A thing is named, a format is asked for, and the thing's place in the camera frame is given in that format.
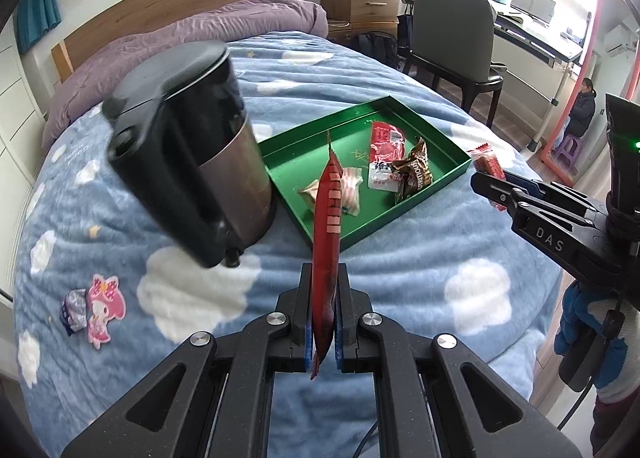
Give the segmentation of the blue white gloved hand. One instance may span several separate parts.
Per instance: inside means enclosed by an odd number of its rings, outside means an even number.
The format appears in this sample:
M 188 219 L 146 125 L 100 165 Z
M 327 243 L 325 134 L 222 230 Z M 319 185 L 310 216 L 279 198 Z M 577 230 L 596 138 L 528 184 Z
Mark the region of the blue white gloved hand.
M 588 383 L 604 404 L 617 404 L 639 389 L 639 311 L 613 294 L 572 283 L 562 300 L 554 352 L 561 380 L 573 391 Z

